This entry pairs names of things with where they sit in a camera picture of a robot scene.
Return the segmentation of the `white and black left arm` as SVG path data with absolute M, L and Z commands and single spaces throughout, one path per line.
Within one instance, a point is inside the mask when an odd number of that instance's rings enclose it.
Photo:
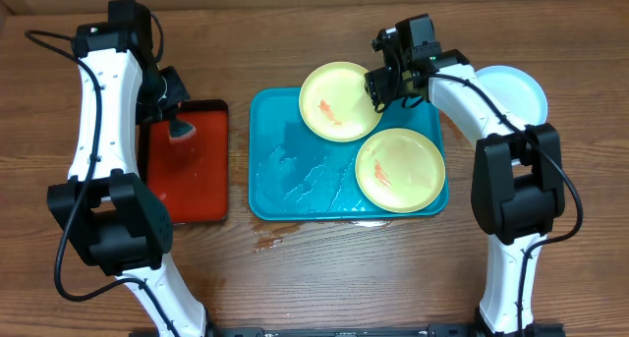
M 79 139 L 66 183 L 47 192 L 63 231 L 53 281 L 72 302 L 126 286 L 159 336 L 208 336 L 206 308 L 189 290 L 171 254 L 173 225 L 142 180 L 136 128 L 164 121 L 172 140 L 195 127 L 178 117 L 188 93 L 171 67 L 158 63 L 153 15 L 78 27 L 70 38 L 82 77 Z

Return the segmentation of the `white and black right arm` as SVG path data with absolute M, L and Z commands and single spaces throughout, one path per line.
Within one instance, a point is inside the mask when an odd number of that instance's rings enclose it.
M 365 75 L 376 111 L 397 99 L 427 101 L 475 149 L 471 205 L 487 235 L 486 287 L 473 336 L 561 336 L 536 324 L 531 298 L 541 250 L 565 208 L 560 138 L 543 113 L 539 84 L 506 66 L 476 70 L 457 50 L 411 60 L 386 53 Z

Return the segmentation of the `yellow plate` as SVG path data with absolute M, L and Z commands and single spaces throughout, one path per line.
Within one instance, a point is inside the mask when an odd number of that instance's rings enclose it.
M 365 91 L 361 65 L 331 62 L 312 71 L 299 93 L 300 114 L 319 137 L 336 142 L 358 140 L 369 134 L 382 114 L 374 111 Z
M 358 186 L 377 207 L 411 213 L 428 207 L 445 185 L 445 162 L 426 136 L 403 128 L 369 137 L 355 162 Z

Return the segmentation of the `light blue plate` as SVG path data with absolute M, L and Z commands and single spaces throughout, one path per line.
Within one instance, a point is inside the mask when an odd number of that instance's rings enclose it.
M 476 71 L 479 81 L 513 115 L 527 125 L 541 125 L 547 118 L 547 99 L 540 84 L 510 66 L 488 66 Z

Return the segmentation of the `green and pink sponge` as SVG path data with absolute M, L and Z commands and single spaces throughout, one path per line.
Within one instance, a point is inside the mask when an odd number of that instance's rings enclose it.
M 184 120 L 173 119 L 169 121 L 168 136 L 171 142 L 184 141 L 193 137 L 197 129 Z

